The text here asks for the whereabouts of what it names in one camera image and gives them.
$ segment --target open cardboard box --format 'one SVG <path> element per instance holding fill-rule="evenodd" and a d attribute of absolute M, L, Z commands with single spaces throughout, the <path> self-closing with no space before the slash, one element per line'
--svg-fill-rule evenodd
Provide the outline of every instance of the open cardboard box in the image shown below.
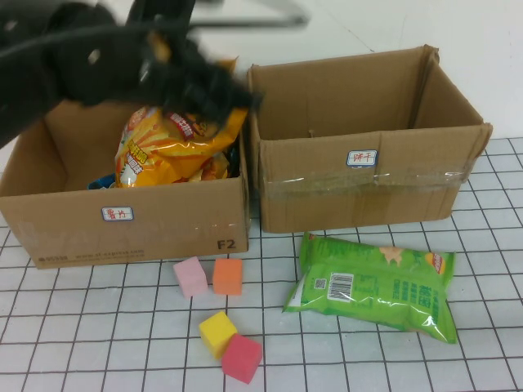
<path fill-rule="evenodd" d="M 267 232 L 446 218 L 492 133 L 429 46 L 248 80 L 265 93 L 250 144 Z"/>
<path fill-rule="evenodd" d="M 19 137 L 0 209 L 38 268 L 247 251 L 243 143 L 237 178 L 86 190 L 114 172 L 123 126 L 136 109 L 64 102 Z M 109 209 L 117 220 L 106 220 Z"/>

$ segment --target pink foam cube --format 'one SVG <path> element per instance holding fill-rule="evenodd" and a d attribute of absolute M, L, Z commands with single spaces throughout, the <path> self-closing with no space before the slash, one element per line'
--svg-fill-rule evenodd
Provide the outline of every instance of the pink foam cube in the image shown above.
<path fill-rule="evenodd" d="M 191 298 L 207 291 L 207 277 L 198 257 L 181 261 L 175 264 L 173 268 L 185 298 Z"/>
<path fill-rule="evenodd" d="M 221 358 L 223 372 L 249 384 L 262 361 L 262 345 L 236 333 Z"/>

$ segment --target label sticker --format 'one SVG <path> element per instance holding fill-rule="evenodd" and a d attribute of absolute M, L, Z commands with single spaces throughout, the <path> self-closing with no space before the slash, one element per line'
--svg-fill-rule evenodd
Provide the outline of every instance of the label sticker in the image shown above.
<path fill-rule="evenodd" d="M 104 221 L 132 221 L 134 215 L 130 207 L 104 207 L 101 209 L 101 215 Z"/>
<path fill-rule="evenodd" d="M 351 151 L 346 159 L 348 167 L 372 167 L 378 162 L 378 151 L 375 149 L 360 149 Z"/>

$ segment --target orange snack bag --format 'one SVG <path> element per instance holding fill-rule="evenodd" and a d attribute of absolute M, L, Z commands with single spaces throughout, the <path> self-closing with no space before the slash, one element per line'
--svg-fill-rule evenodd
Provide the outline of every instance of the orange snack bag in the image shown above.
<path fill-rule="evenodd" d="M 220 130 L 196 122 L 187 114 L 163 114 L 159 108 L 135 112 L 123 131 L 116 155 L 116 184 L 120 188 L 227 177 L 222 153 L 238 137 L 247 116 L 235 109 Z"/>

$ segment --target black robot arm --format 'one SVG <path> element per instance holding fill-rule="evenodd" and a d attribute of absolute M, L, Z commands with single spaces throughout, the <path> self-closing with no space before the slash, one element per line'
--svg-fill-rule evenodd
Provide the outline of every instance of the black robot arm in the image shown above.
<path fill-rule="evenodd" d="M 64 99 L 156 105 L 218 123 L 234 108 L 256 107 L 259 96 L 207 62 L 188 32 L 287 28 L 306 20 L 191 24 L 194 1 L 136 0 L 127 23 L 118 25 L 101 4 L 0 0 L 0 147 Z M 168 55 L 159 55 L 158 40 Z"/>

